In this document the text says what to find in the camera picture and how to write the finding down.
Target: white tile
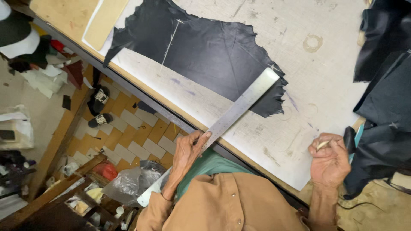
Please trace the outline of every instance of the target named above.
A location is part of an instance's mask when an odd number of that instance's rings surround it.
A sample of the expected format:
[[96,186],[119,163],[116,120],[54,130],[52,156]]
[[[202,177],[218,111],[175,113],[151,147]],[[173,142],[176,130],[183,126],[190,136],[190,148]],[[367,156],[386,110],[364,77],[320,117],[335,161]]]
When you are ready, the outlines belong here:
[[113,163],[114,165],[117,165],[120,160],[121,157],[119,155],[117,155],[115,152],[111,151],[108,147],[103,146],[104,149],[104,155],[107,156],[108,160]]
[[89,148],[85,157],[87,157],[88,159],[93,159],[98,154],[99,153],[96,150],[94,150],[93,148]]
[[101,81],[100,81],[100,84],[101,84],[102,86],[107,87],[107,88],[109,89],[109,91],[110,91],[110,96],[109,96],[109,98],[112,98],[113,100],[117,99],[118,95],[120,94],[120,90],[119,90],[119,89],[113,87],[113,85],[107,83],[107,82],[104,81],[104,80],[101,80]]
[[113,117],[113,121],[111,121],[110,124],[120,130],[120,132],[124,132],[124,130],[126,130],[127,123],[120,117],[114,115],[112,112],[110,112],[110,115]]
[[166,151],[162,147],[158,146],[158,144],[154,143],[150,139],[145,140],[143,148],[160,159],[163,158],[164,154],[166,153]]
[[184,136],[181,133],[178,133],[177,136],[175,137],[174,141],[173,141],[174,143],[177,143],[177,138],[178,137],[184,137]]
[[114,153],[119,155],[125,161],[129,162],[130,164],[133,162],[134,158],[136,157],[132,152],[130,152],[125,147],[121,146],[119,143],[114,148]]
[[79,151],[76,151],[76,153],[73,156],[73,159],[81,165],[89,161],[89,159],[85,155],[81,154],[81,152]]
[[81,117],[77,124],[76,131],[74,132],[74,136],[79,140],[83,139],[88,127],[88,121]]
[[163,136],[160,141],[158,142],[158,145],[162,148],[164,148],[167,152],[171,153],[174,155],[175,153],[175,148],[177,147],[177,144],[174,143],[173,141],[169,140],[167,137]]
[[143,124],[143,121],[141,119],[139,119],[137,116],[133,115],[126,109],[123,110],[123,112],[120,115],[120,118],[135,129],[138,129],[138,127]]
[[97,127],[100,131],[103,131],[107,135],[110,135],[111,131],[113,130],[113,126],[111,124],[104,124]]
[[97,133],[99,133],[99,129],[96,128],[96,127],[91,128],[91,127],[89,127],[88,124],[87,124],[86,133],[90,134],[92,137],[96,137],[96,136],[97,136]]
[[130,152],[134,153],[140,159],[147,159],[150,156],[150,152],[132,141],[127,148]]
[[124,87],[122,87],[120,84],[118,84],[116,81],[113,81],[112,83],[113,87],[117,88],[120,90],[122,93],[124,93],[126,96],[131,97],[132,93],[127,91]]
[[144,122],[148,123],[148,125],[154,127],[155,123],[157,123],[158,117],[148,113],[140,108],[134,113],[138,118],[142,119]]
[[161,119],[162,121],[166,122],[166,124],[170,124],[170,120],[167,119],[165,116],[163,116],[162,114],[156,112],[154,113],[155,116],[157,116],[159,119]]

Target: red bag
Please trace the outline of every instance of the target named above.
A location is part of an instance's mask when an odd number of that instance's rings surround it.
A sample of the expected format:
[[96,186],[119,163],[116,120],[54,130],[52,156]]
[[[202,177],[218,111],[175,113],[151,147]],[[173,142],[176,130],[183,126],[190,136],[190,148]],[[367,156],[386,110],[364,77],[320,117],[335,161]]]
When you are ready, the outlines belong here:
[[115,169],[115,166],[107,160],[103,161],[102,163],[94,167],[93,171],[102,175],[109,181],[114,180],[114,178],[116,178],[118,175],[117,170]]

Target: slipper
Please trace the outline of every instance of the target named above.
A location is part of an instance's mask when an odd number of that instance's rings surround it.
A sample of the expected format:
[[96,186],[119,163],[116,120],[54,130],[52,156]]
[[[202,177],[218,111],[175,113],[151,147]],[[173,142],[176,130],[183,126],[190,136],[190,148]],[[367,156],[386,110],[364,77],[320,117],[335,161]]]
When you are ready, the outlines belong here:
[[110,115],[108,113],[104,113],[104,114],[100,114],[100,115],[94,117],[94,119],[90,120],[88,122],[88,126],[93,128],[93,127],[101,126],[101,125],[104,125],[104,124],[108,124],[113,120],[114,119],[113,119],[112,115]]

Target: finger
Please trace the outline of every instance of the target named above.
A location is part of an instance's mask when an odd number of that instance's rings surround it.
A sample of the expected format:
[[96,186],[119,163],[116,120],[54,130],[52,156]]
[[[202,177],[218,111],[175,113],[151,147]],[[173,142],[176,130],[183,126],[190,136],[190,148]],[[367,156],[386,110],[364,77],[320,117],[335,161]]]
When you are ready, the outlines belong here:
[[211,137],[211,132],[206,132],[197,141],[197,144],[194,146],[197,150],[201,150],[203,148],[204,144],[207,142],[207,140]]
[[323,158],[323,157],[329,157],[333,153],[332,148],[322,148],[318,151],[315,152],[313,155],[314,158]]
[[186,138],[188,139],[188,142],[190,145],[193,145],[194,141],[196,141],[201,135],[203,134],[202,131],[196,130],[192,133],[190,133]]
[[335,140],[330,141],[332,150],[336,153],[339,161],[348,162],[347,150],[342,148]]
[[342,140],[342,136],[337,135],[337,134],[331,134],[331,133],[321,133],[319,140],[320,142],[325,142],[325,141],[330,141],[330,140],[339,141],[339,140]]

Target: tile floor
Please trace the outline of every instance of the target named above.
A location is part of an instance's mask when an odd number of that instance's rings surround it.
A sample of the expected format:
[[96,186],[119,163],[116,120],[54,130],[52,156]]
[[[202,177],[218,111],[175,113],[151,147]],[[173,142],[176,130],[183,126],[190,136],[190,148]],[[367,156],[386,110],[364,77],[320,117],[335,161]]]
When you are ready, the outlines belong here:
[[169,169],[177,137],[188,135],[160,113],[148,113],[137,107],[140,99],[103,76],[101,85],[110,90],[110,98],[102,113],[110,113],[113,122],[90,128],[94,117],[88,108],[77,125],[66,155],[70,161],[85,164],[103,148],[118,172],[140,165],[140,160],[154,160]]

